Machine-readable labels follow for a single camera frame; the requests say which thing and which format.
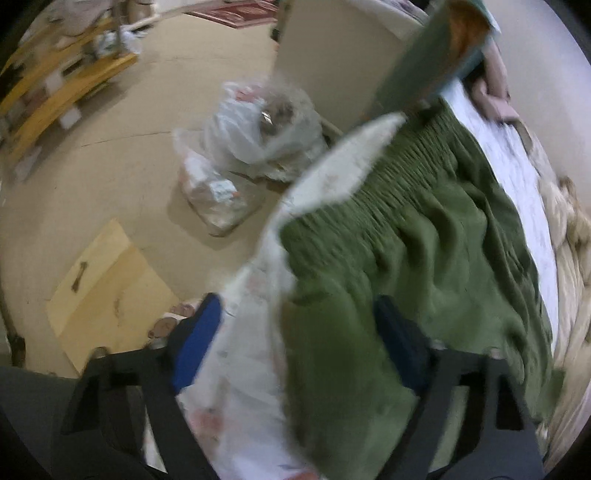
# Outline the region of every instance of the beige floor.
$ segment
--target beige floor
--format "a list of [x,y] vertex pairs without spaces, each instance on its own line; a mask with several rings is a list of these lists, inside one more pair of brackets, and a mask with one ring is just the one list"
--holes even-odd
[[0,209],[2,286],[28,368],[74,375],[45,305],[109,219],[119,219],[181,299],[219,288],[253,253],[278,194],[269,191],[227,238],[210,237],[177,187],[170,132],[215,111],[223,81],[269,72],[268,33],[188,15],[161,21],[142,40],[139,63],[86,101],[71,131],[41,139],[45,158]]

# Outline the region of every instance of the mattress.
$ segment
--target mattress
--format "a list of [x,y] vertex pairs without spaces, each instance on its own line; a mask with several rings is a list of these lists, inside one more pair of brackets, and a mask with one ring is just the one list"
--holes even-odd
[[[484,121],[459,82],[444,97],[479,141],[499,183],[516,205],[555,333],[556,262],[537,190],[537,172],[513,127]],[[316,477],[313,466],[298,451],[283,410],[285,366],[276,324],[294,277],[278,232],[302,213],[348,198],[403,123],[401,115],[387,115],[338,143],[286,193],[261,235],[258,252],[222,291],[222,326],[193,384],[177,397],[222,480]],[[149,429],[144,447],[147,463],[163,469]]]

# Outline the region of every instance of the patterned rug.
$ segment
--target patterned rug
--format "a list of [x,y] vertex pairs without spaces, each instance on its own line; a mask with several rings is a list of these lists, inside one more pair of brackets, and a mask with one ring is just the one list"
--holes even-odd
[[232,3],[212,1],[195,5],[191,11],[186,12],[187,15],[211,20],[232,28],[273,23],[276,13],[277,7],[275,5],[262,0]]

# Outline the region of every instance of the red rug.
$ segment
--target red rug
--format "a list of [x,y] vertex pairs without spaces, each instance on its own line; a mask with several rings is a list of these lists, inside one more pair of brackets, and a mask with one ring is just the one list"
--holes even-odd
[[211,20],[232,28],[252,27],[273,23],[277,7],[270,2],[240,1],[227,4],[223,1],[195,5],[187,15]]

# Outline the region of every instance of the folded clothing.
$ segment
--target folded clothing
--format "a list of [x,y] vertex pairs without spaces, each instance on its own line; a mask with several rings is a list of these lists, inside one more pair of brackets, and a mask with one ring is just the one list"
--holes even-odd
[[538,273],[514,205],[447,104],[411,118],[359,191],[291,221],[281,241],[297,278],[281,318],[288,412],[327,477],[376,477],[416,402],[376,334],[378,294],[451,348],[499,348],[533,418],[549,418],[561,375]]

